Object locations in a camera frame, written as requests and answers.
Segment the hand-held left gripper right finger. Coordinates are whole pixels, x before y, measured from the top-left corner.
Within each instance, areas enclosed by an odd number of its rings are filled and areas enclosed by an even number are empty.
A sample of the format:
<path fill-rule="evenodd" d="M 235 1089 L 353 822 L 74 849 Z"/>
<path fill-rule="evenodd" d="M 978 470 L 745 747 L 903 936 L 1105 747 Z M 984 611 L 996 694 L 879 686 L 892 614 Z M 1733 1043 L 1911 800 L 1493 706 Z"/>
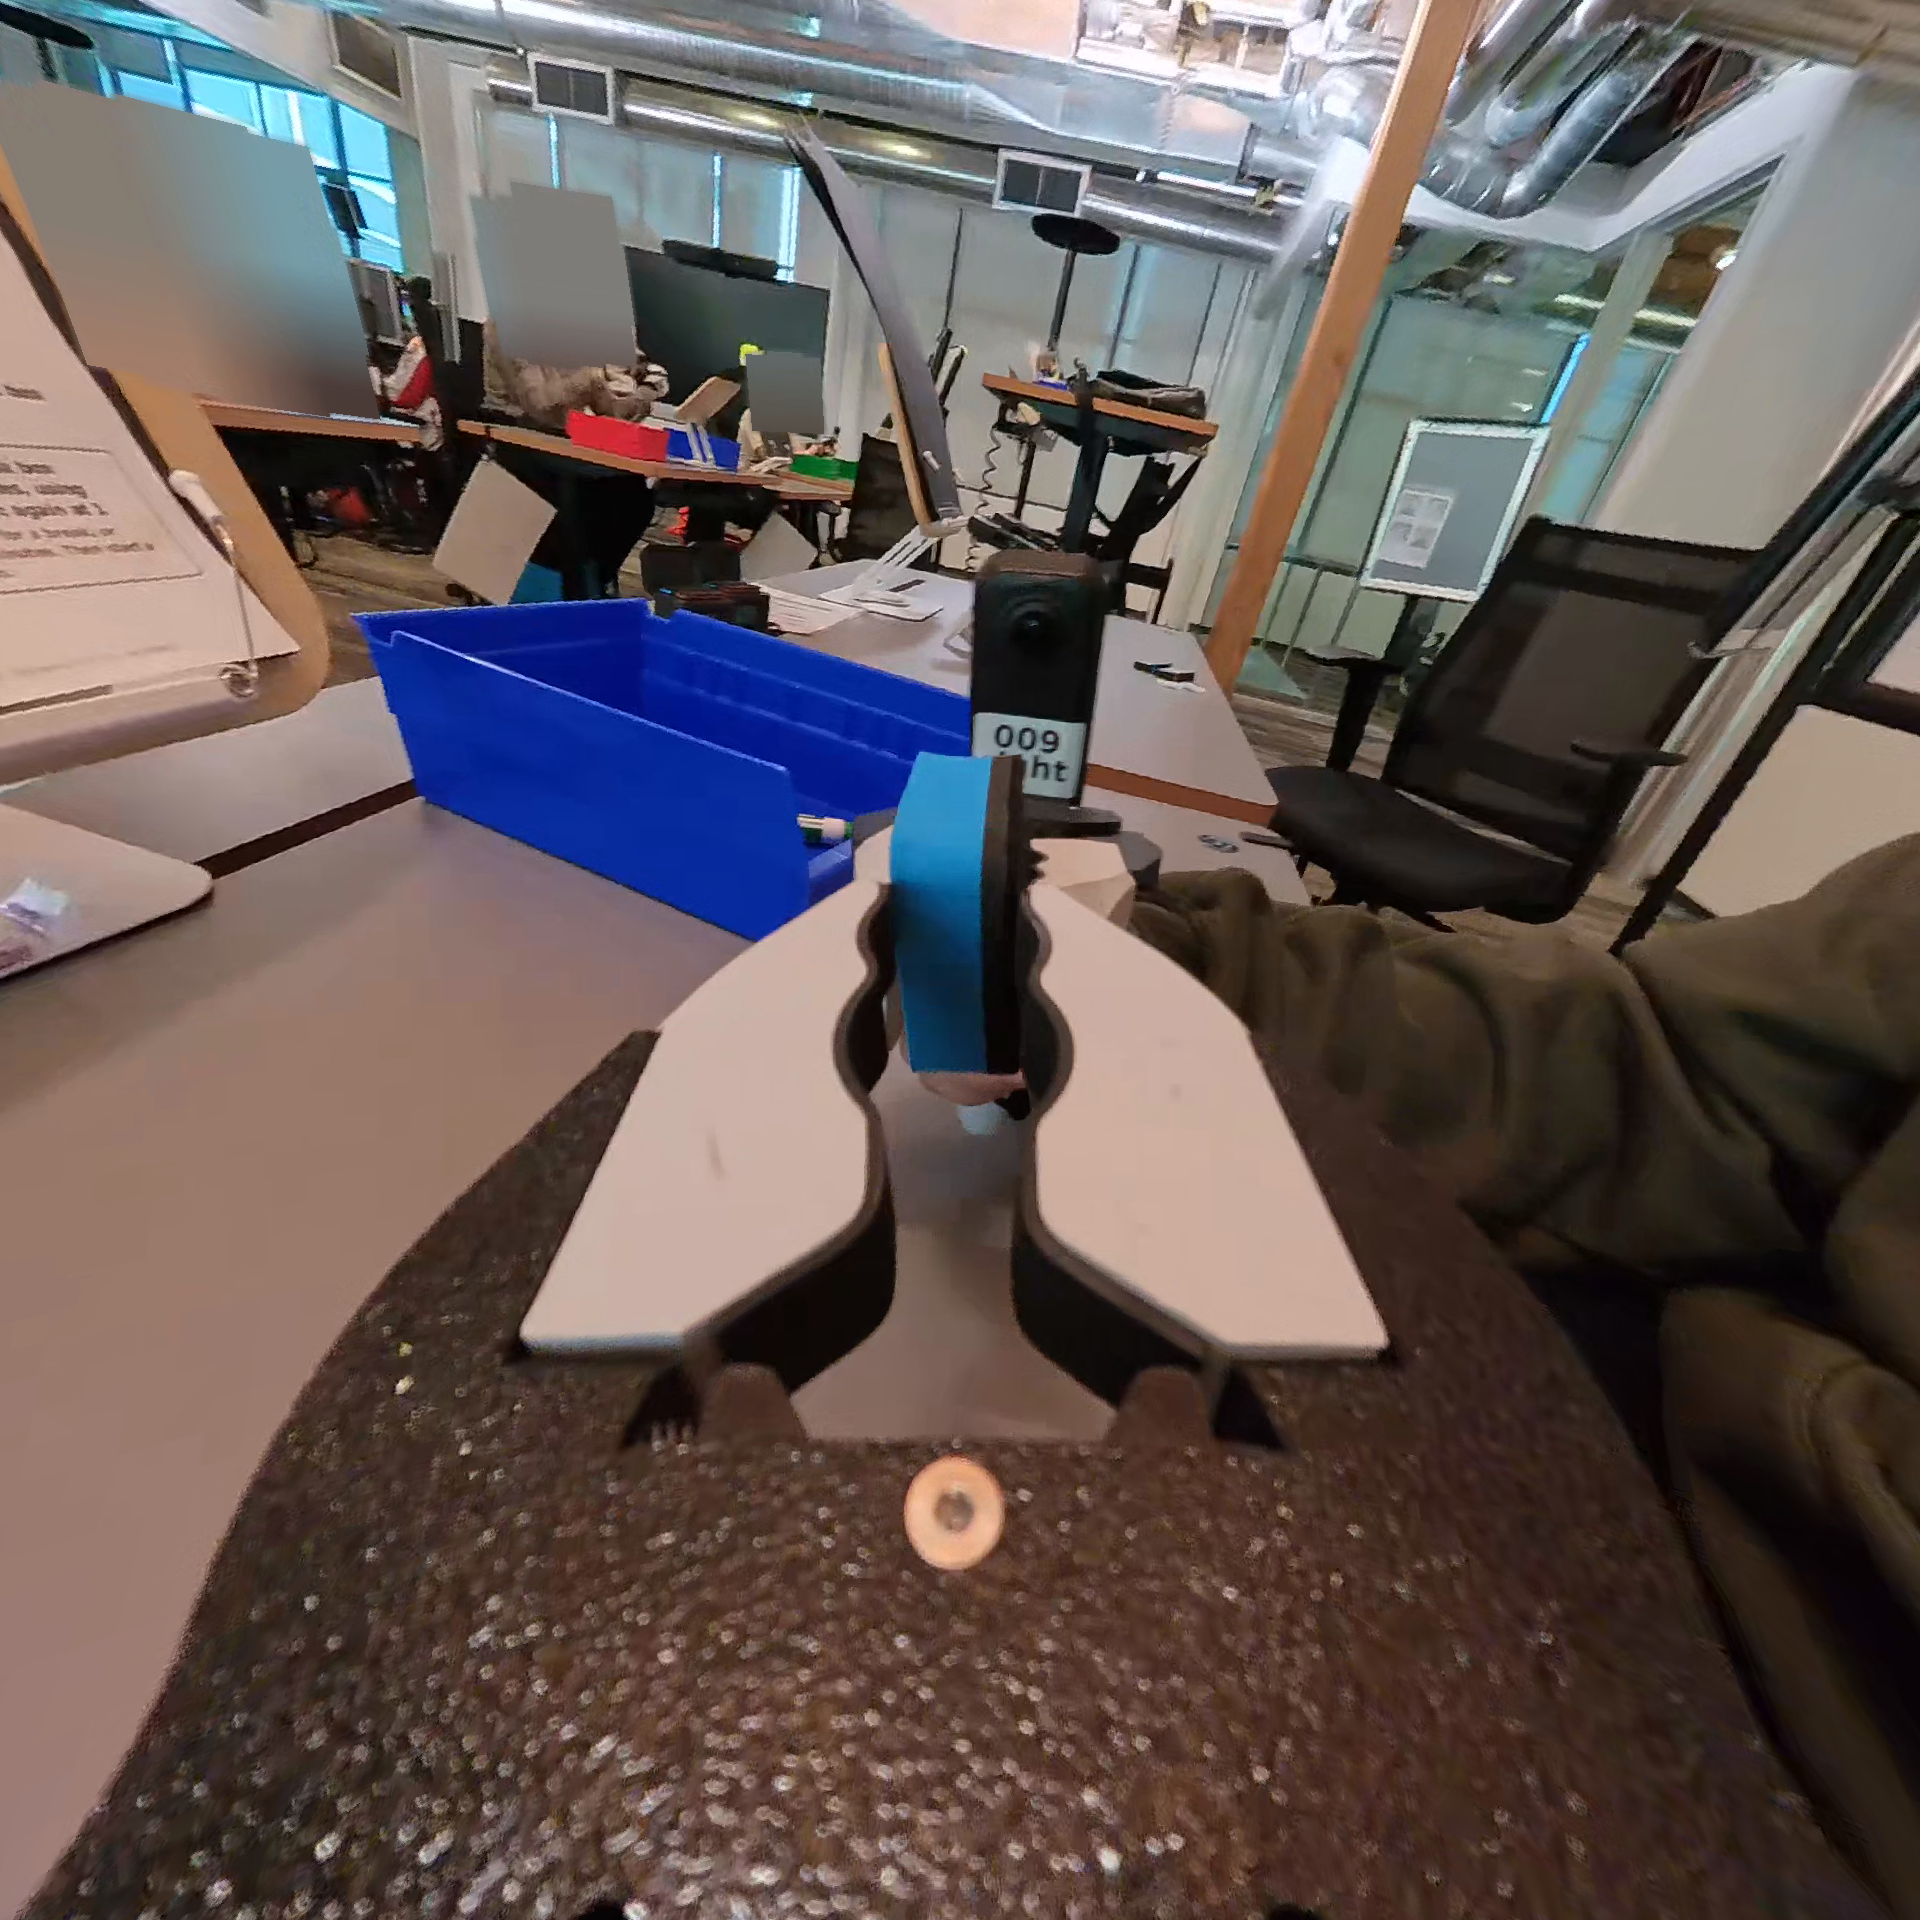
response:
<path fill-rule="evenodd" d="M 1257 1376 L 1391 1332 L 1249 1028 L 1059 884 L 1025 898 L 1016 983 L 1025 1340 L 1111 1409 L 1169 1376 L 1221 1446 L 1280 1446 Z"/>

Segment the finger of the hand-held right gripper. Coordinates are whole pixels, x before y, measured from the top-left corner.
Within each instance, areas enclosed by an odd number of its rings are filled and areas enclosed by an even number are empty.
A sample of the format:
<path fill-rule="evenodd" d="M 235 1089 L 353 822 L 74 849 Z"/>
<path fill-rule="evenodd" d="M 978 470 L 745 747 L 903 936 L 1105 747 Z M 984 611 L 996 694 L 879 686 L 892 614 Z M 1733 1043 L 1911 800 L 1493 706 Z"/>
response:
<path fill-rule="evenodd" d="M 1103 922 L 1135 916 L 1136 875 L 1121 835 L 1042 836 L 1040 882 Z"/>

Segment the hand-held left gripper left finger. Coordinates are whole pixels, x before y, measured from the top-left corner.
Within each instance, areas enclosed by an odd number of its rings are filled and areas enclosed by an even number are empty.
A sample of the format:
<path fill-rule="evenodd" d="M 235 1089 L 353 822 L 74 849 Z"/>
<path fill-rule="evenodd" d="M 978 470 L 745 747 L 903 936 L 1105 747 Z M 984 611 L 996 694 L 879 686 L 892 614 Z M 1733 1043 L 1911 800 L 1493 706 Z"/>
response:
<path fill-rule="evenodd" d="M 897 1297 L 873 1091 L 890 1058 L 890 891 L 852 880 L 711 977 L 653 1034 L 519 1324 L 532 1361 L 802 1388 Z"/>

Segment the blue whiteboard eraser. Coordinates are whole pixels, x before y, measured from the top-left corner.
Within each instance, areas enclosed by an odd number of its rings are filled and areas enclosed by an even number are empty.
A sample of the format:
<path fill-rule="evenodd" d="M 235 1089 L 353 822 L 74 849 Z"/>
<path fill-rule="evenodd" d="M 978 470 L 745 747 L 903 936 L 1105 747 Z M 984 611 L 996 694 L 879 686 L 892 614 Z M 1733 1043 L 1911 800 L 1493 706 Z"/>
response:
<path fill-rule="evenodd" d="M 954 1107 L 1018 1107 L 1018 961 L 1033 875 L 1023 762 L 922 755 L 884 857 L 907 1068 Z"/>

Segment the blue plastic bin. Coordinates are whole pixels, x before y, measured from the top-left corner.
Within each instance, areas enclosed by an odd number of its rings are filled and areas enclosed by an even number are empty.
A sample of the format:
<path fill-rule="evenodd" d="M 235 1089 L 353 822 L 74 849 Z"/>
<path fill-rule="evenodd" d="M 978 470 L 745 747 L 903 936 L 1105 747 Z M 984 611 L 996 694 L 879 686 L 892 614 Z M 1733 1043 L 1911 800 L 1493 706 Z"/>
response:
<path fill-rule="evenodd" d="M 357 618 L 417 793 L 760 939 L 851 879 L 800 819 L 898 806 L 970 697 L 771 633 L 599 600 Z"/>

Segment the person's right forearm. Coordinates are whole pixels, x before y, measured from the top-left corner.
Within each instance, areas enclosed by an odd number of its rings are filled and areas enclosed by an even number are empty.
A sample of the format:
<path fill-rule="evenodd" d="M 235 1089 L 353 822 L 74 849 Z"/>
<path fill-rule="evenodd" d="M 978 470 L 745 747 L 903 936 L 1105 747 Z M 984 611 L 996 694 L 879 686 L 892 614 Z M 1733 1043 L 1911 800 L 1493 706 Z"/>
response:
<path fill-rule="evenodd" d="M 1491 1242 L 1681 1282 L 1816 1260 L 1915 1305 L 1917 847 L 1620 953 L 1170 875 L 1135 932 L 1317 1073 Z"/>

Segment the loose white papers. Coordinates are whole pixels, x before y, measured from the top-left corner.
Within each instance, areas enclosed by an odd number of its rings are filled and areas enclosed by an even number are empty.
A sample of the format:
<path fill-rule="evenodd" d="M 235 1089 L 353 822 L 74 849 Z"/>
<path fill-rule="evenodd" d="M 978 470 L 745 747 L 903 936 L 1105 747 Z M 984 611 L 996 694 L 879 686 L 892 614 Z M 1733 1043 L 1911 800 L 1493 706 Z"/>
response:
<path fill-rule="evenodd" d="M 831 588 L 826 593 L 799 593 L 775 584 L 761 584 L 771 626 L 783 633 L 824 633 L 855 618 L 888 619 L 901 626 L 920 626 L 948 614 L 937 593 L 875 591 L 865 584 Z"/>

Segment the standing desk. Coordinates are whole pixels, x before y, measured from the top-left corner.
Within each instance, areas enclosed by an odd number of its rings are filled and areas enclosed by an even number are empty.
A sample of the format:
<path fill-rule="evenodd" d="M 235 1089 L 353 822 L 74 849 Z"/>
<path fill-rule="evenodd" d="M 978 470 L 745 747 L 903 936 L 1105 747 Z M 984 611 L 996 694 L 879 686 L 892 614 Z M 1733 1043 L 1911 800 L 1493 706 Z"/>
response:
<path fill-rule="evenodd" d="M 1042 436 L 1074 450 L 1073 484 L 1063 524 L 1044 530 L 1018 514 L 976 512 L 970 536 L 993 552 L 1060 552 L 1091 559 L 1122 614 L 1129 591 L 1155 594 L 1153 614 L 1167 607 L 1170 566 L 1140 562 L 1136 552 L 1184 504 L 1210 456 L 1217 426 L 1199 390 L 1169 390 L 1135 375 L 1092 375 L 1077 369 L 1069 380 L 984 375 L 996 401 L 994 442 L 1018 442 L 1023 479 L 1018 507 L 1027 500 L 1031 458 Z"/>

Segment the tall tilted display stand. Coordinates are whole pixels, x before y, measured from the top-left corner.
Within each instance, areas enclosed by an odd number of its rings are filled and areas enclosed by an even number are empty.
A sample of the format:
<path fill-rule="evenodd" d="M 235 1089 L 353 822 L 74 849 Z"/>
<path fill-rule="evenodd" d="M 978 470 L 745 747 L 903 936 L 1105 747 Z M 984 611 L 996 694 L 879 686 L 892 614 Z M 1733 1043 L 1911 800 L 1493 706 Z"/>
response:
<path fill-rule="evenodd" d="M 881 241 L 868 206 L 827 146 L 804 127 L 791 124 L 784 144 L 837 233 L 881 324 L 881 375 L 897 424 L 903 490 L 914 527 L 842 591 L 879 604 L 901 594 L 914 566 L 948 538 L 968 530 L 963 490 L 954 470 L 946 414 L 920 335 L 906 311 L 906 294 Z"/>

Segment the black pole lamp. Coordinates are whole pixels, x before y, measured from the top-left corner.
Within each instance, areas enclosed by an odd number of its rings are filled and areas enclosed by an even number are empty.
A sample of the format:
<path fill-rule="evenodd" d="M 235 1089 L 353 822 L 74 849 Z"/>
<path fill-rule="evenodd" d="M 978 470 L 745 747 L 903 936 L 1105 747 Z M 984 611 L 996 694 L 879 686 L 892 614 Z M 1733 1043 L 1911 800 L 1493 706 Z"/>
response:
<path fill-rule="evenodd" d="M 1059 288 L 1047 320 L 1044 345 L 1036 352 L 1039 377 L 1060 377 L 1060 340 L 1066 332 L 1073 282 L 1083 258 L 1105 258 L 1121 252 L 1121 233 L 1080 214 L 1040 211 L 1031 215 L 1031 233 L 1063 257 Z"/>

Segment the grey notice board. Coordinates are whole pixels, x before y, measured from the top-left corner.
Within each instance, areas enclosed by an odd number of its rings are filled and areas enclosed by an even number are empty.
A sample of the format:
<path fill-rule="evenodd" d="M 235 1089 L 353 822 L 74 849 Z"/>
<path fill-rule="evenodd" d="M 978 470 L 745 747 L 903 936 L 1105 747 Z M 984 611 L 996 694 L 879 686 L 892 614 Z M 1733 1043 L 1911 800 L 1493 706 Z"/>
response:
<path fill-rule="evenodd" d="M 1546 458 L 1546 424 L 1415 417 L 1356 584 L 1434 604 L 1481 596 Z"/>

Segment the black monitor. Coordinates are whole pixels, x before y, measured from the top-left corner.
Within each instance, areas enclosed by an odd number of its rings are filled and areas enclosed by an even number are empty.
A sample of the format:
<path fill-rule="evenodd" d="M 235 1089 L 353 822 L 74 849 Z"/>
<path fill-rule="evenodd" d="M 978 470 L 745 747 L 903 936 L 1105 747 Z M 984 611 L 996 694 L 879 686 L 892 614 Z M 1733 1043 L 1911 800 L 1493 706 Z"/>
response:
<path fill-rule="evenodd" d="M 826 414 L 827 290 L 791 279 L 716 273 L 664 252 L 624 248 L 636 338 L 685 409 L 711 380 L 735 396 L 709 431 L 752 418 L 760 435 L 821 440 Z"/>

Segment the black office chair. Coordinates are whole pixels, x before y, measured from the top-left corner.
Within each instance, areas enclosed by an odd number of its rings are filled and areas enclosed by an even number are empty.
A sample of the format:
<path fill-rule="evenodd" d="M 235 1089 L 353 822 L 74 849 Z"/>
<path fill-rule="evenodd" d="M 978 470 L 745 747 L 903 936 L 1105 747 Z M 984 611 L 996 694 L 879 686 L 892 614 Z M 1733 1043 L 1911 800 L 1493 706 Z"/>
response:
<path fill-rule="evenodd" d="M 1561 922 L 1714 672 L 1757 552 L 1530 520 L 1404 702 L 1377 775 L 1282 766 L 1272 832 L 1336 905 Z"/>

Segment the wooden-top desk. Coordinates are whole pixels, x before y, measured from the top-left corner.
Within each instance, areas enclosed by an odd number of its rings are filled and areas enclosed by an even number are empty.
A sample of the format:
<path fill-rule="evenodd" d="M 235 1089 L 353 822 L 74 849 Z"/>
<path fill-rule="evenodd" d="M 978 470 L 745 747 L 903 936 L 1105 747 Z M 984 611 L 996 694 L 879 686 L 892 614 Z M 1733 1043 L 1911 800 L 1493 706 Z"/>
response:
<path fill-rule="evenodd" d="M 392 417 L 330 417 L 200 396 L 203 418 L 227 443 L 269 521 L 314 492 L 353 490 L 403 454 L 425 449 L 419 424 Z"/>
<path fill-rule="evenodd" d="M 538 427 L 459 420 L 459 436 L 508 470 L 541 497 L 559 516 L 554 543 L 560 554 L 562 596 L 593 601 L 617 594 L 624 561 L 601 566 L 595 529 L 620 521 L 631 544 L 644 539 L 657 507 L 684 510 L 692 538 L 719 543 L 729 516 L 763 524 L 771 512 L 800 507 L 837 514 L 852 499 L 851 482 L 788 471 L 736 471 L 711 464 L 648 462 L 627 454 L 584 447 Z"/>

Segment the wooden post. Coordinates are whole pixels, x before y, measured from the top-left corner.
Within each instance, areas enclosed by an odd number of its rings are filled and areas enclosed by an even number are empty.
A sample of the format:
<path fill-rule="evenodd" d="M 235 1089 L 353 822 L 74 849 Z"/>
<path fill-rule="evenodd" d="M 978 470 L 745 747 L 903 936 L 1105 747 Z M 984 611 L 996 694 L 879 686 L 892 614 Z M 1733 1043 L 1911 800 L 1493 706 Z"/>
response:
<path fill-rule="evenodd" d="M 1207 662 L 1226 694 L 1234 691 L 1257 639 L 1264 601 L 1277 582 L 1333 414 L 1353 372 L 1409 200 L 1424 175 L 1457 70 L 1484 12 L 1481 3 L 1423 3 L 1410 24 L 1404 59 L 1383 98 L 1365 172 L 1352 196 L 1325 294 L 1264 458 L 1234 567 L 1217 607 Z"/>

